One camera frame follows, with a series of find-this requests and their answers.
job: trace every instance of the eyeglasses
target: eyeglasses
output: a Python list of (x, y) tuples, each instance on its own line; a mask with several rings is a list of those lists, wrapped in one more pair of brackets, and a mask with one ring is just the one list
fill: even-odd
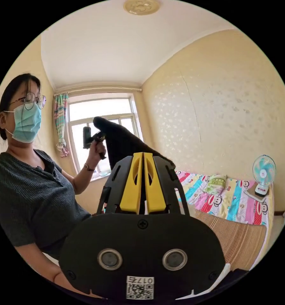
[(10, 104), (16, 103), (16, 102), (18, 102), (20, 100), (24, 100), (24, 107), (27, 110), (32, 109), (35, 103), (38, 103), (39, 108), (43, 109), (44, 106), (45, 106), (46, 97), (44, 95), (40, 95), (38, 98), (36, 98), (34, 93), (29, 92), (29, 93), (27, 93), (26, 96), (24, 96), (24, 97), (22, 97), (20, 99), (17, 99), (16, 101), (14, 101), (14, 102), (12, 102)]

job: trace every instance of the yellow plastic piece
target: yellow plastic piece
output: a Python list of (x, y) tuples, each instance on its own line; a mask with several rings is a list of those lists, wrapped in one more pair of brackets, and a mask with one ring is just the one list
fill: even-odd
[[(152, 153), (145, 152), (143, 159), (148, 213), (163, 212), (166, 209), (166, 203), (162, 194), (162, 188), (159, 182)], [(148, 174), (152, 179), (151, 185), (149, 183)]]
[(120, 209), (124, 212), (133, 212), (136, 214), (139, 213), (142, 189), (142, 169), (143, 153), (136, 152), (133, 154), (130, 172), (124, 188), (123, 197), (120, 202)]

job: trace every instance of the black hair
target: black hair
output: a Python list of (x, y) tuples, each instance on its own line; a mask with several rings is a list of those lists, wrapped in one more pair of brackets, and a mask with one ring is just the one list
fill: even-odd
[[(8, 110), (12, 97), (15, 95), (15, 93), (23, 83), (26, 84), (26, 91), (28, 93), (30, 81), (36, 83), (39, 90), (41, 89), (40, 80), (36, 76), (31, 75), (30, 73), (18, 75), (8, 84), (1, 98), (0, 113)], [(7, 140), (5, 129), (0, 128), (0, 136), (3, 140)]]

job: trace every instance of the wall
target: wall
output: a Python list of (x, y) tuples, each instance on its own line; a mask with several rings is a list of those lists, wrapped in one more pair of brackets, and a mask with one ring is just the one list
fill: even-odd
[[(59, 163), (53, 140), (53, 89), (47, 79), (41, 61), (41, 36), (38, 36), (26, 47), (7, 72), (0, 85), (0, 100), (3, 91), (10, 81), (15, 76), (28, 72), (40, 79), (42, 94), (47, 99), (46, 106), (42, 110), (42, 124), (34, 143), (35, 147), (44, 150)], [(6, 143), (0, 138), (0, 153), (6, 149)]]
[[(91, 93), (106, 93), (106, 91), (93, 91), (88, 92), (85, 91), (84, 94), (91, 94)], [(132, 92), (134, 96), (134, 101), (136, 105), (137, 114), (139, 117), (139, 123), (143, 135), (144, 142), (149, 145), (150, 147), (154, 147), (153, 139), (151, 137), (151, 130), (150, 130), (150, 123), (147, 116), (147, 112), (145, 109), (143, 95), (141, 92), (134, 91)], [(68, 140), (68, 132), (67, 129), (65, 131), (65, 140), (67, 142), (68, 148), (69, 140)], [(60, 159), (60, 165), (68, 174), (75, 176), (76, 170), (74, 166), (74, 161), (72, 160), (71, 154), (69, 154), (66, 158)], [(106, 182), (107, 178), (100, 178), (95, 181), (90, 182), (87, 189), (80, 195), (76, 196), (76, 200), (78, 204), (80, 204), (83, 208), (85, 208), (91, 214), (96, 213), (97, 207), (99, 204), (100, 195), (103, 189), (103, 186)]]
[(275, 210), (285, 210), (285, 86), (237, 30), (188, 45), (143, 84), (156, 149), (180, 170), (252, 178), (261, 154), (277, 168)]

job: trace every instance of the fan base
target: fan base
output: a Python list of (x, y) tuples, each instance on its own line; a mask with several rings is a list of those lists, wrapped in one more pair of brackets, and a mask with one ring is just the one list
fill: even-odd
[(261, 184), (258, 184), (256, 186), (256, 189), (255, 189), (255, 194), (256, 195), (261, 196), (261, 197), (265, 197), (267, 192), (268, 192), (268, 186), (264, 186), (264, 185), (261, 185)]

